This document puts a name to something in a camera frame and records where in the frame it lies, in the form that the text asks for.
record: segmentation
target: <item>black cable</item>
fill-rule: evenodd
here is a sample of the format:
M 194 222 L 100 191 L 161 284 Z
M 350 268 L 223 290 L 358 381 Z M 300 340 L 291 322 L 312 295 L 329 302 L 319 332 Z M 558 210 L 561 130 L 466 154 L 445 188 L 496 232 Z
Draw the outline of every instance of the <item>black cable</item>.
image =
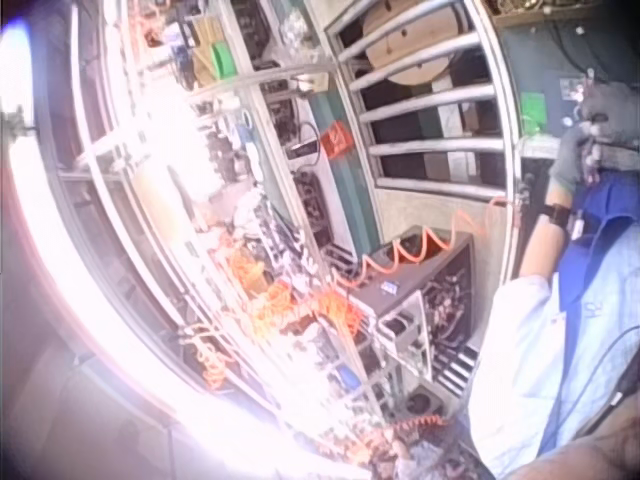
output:
M 552 438 L 556 438 L 556 436 L 558 435 L 558 432 L 560 431 L 560 429 L 562 428 L 562 426 L 565 424 L 565 422 L 567 421 L 567 419 L 571 416 L 571 414 L 573 413 L 573 411 L 576 409 L 576 407 L 578 406 L 578 403 L 580 403 L 580 400 L 582 399 L 583 395 L 585 394 L 585 392 L 587 391 L 587 388 L 589 387 L 589 385 L 591 384 L 591 381 L 593 380 L 593 377 L 595 376 L 596 372 L 598 371 L 598 369 L 600 368 L 600 366 L 602 365 L 602 362 L 604 361 L 604 359 L 607 357 L 607 355 L 611 352 L 611 350 L 613 350 L 613 347 L 615 347 L 618 342 L 620 340 L 622 340 L 626 335 L 628 335 L 629 333 L 640 329 L 640 325 L 635 325 L 633 327 L 629 327 L 626 330 L 624 330 L 620 335 L 618 335 L 616 337 L 616 339 L 611 342 L 611 344 L 607 347 L 607 349 L 605 350 L 605 352 L 602 354 L 602 356 L 600 357 L 600 359 L 598 360 L 598 363 L 596 363 L 596 366 L 593 368 L 593 371 L 591 372 L 591 375 L 589 375 L 589 378 L 587 379 L 584 387 L 582 388 L 582 391 L 580 392 L 580 394 L 578 395 L 578 397 L 575 399 L 575 401 L 573 402 L 573 404 L 571 405 L 571 408 L 569 409 L 569 411 L 566 413 L 566 415 L 564 416 L 564 418 L 559 422 L 558 427 L 556 428 L 556 431 L 554 432 L 553 435 L 550 435 L 547 438 L 547 442 L 545 442 L 543 445 L 540 446 L 540 450 L 544 450 L 547 446 L 548 446 L 548 442 L 549 440 L 551 440 Z
M 548 22 L 548 25 L 551 26 L 551 29 L 549 30 L 549 36 L 551 37 L 551 40 L 556 45 L 556 47 L 558 47 L 558 50 L 560 51 L 562 56 L 565 58 L 565 60 L 569 62 L 569 64 L 573 68 L 575 68 L 577 71 L 584 74 L 585 76 L 588 76 L 587 69 L 581 66 L 571 55 L 569 55 L 569 52 L 567 51 L 564 45 L 564 42 L 562 41 L 562 35 L 560 34 L 558 23 L 555 20 L 552 20 Z M 595 71 L 593 73 L 594 73 L 594 79 L 597 80 L 598 82 L 609 83 L 608 80 L 598 76 Z
M 318 132 L 318 129 L 316 128 L 316 126 L 313 123 L 308 122 L 306 120 L 303 120 L 302 122 L 298 122 L 298 131 L 302 132 L 302 127 L 305 126 L 305 125 L 307 125 L 309 128 L 311 128 L 313 130 L 313 133 L 316 136 L 316 148 L 318 149 L 318 151 L 316 152 L 316 158 L 314 159 L 313 162 L 307 163 L 307 164 L 304 164 L 304 165 L 300 165 L 298 168 L 296 168 L 294 170 L 293 173 L 298 173 L 303 168 L 313 168 L 316 165 L 318 165 L 318 163 L 320 162 L 320 153 L 321 153 L 320 132 Z

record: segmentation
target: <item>gray work glove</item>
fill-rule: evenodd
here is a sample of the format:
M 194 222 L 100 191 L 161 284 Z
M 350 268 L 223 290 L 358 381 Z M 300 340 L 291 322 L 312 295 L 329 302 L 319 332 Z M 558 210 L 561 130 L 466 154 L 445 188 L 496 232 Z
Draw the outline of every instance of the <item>gray work glove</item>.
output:
M 551 183 L 573 193 L 576 185 L 582 183 L 584 158 L 583 150 L 591 137 L 589 136 L 590 122 L 574 125 L 565 132 L 560 140 L 558 158 L 549 170 Z
M 640 95 L 622 83 L 594 85 L 585 90 L 582 118 L 594 125 L 591 134 L 600 142 L 640 144 Z

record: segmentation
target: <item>wooden cable reel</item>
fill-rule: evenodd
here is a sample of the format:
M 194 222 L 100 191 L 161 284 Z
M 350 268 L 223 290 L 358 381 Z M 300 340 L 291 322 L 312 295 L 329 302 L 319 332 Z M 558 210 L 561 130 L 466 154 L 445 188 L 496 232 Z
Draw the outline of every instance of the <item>wooden cable reel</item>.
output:
M 386 0 L 378 3 L 364 20 L 363 36 L 420 2 L 421 0 Z M 366 54 L 371 65 L 379 69 L 418 50 L 456 37 L 467 30 L 468 23 L 464 11 L 454 4 L 418 18 L 409 25 L 390 33 L 370 46 Z M 431 82 L 449 68 L 455 57 L 456 55 L 452 54 L 436 58 L 397 73 L 389 80 L 402 85 Z

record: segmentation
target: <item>sleeve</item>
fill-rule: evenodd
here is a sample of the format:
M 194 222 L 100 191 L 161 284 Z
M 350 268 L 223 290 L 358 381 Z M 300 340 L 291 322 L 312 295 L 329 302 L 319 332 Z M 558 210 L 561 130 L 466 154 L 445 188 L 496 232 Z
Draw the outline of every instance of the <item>sleeve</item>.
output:
M 537 454 L 564 354 L 557 282 L 523 277 L 498 289 L 469 399 L 471 436 L 500 478 Z

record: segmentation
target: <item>white lab coat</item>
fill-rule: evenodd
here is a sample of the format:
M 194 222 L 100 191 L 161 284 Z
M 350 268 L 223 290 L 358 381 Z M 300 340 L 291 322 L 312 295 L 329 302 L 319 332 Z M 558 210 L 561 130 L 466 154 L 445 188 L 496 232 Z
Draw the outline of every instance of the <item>white lab coat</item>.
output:
M 565 315 L 557 276 L 551 283 L 519 278 L 499 288 L 493 300 L 469 417 L 474 444 L 496 478 L 536 458 L 560 388 Z M 562 385 L 558 447 L 604 406 L 638 348 L 638 331 L 625 335 L 597 370 L 596 364 L 616 337 L 638 324 L 640 226 L 633 225 L 607 252 L 583 296 L 576 353 Z

